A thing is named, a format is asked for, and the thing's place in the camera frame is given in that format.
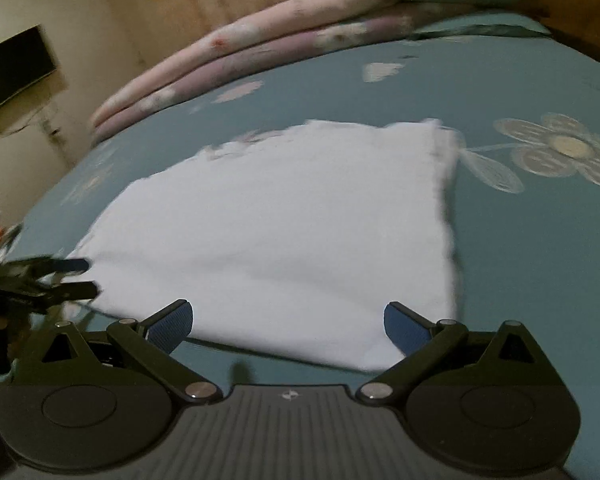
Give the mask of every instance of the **folded white fabric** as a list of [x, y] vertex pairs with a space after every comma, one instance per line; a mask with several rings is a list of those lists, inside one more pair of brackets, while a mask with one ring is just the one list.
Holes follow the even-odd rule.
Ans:
[[382, 313], [454, 314], [443, 188], [456, 165], [437, 121], [309, 121], [252, 135], [130, 184], [72, 253], [93, 307], [144, 319], [173, 300], [191, 335], [359, 370], [402, 355]]

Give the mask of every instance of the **pink blanket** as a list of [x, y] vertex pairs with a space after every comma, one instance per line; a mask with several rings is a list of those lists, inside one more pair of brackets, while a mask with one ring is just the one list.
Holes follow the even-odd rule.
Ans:
[[215, 30], [133, 79], [91, 117], [96, 127], [151, 92], [202, 64], [264, 41], [336, 23], [386, 4], [388, 0], [287, 0]]
[[238, 78], [335, 50], [399, 40], [427, 23], [472, 10], [474, 7], [468, 5], [400, 4], [351, 23], [298, 32], [235, 52], [192, 70], [176, 82], [114, 114], [96, 128], [93, 142], [97, 144], [109, 139], [159, 110], [193, 99]]

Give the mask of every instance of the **bed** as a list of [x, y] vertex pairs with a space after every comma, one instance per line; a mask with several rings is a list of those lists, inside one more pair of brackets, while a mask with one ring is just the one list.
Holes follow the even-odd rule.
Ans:
[[[365, 77], [372, 64], [376, 75]], [[228, 91], [235, 98], [216, 102]], [[95, 147], [30, 211], [11, 256], [67, 255], [129, 183], [203, 146], [308, 119], [385, 126], [425, 118], [461, 132], [466, 147], [449, 197], [463, 276], [459, 317], [472, 330], [504, 319], [529, 327], [582, 412], [568, 471], [600, 479], [600, 172], [576, 172], [551, 151], [577, 160], [586, 131], [600, 134], [600, 64], [551, 38], [371, 44], [168, 107]], [[540, 146], [507, 118], [554, 128], [566, 143]], [[538, 147], [544, 155], [531, 153]], [[110, 322], [87, 309], [74, 312], [80, 320], [89, 330]], [[197, 340], [174, 356], [224, 391], [243, 382], [357, 388], [370, 377]]]

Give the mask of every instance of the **beige wall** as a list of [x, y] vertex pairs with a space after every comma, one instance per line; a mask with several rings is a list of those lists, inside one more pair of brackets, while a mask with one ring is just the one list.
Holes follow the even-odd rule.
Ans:
[[[156, 61], [132, 0], [0, 0], [0, 42], [42, 25], [58, 74], [23, 92], [0, 110], [0, 209], [16, 222], [90, 148], [89, 115], [110, 94]], [[5, 137], [52, 92], [46, 108], [66, 139], [64, 154], [30, 126]]]

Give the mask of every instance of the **television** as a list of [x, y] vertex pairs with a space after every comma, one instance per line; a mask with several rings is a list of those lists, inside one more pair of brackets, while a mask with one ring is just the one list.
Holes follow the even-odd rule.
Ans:
[[55, 69], [40, 27], [0, 43], [0, 106]]

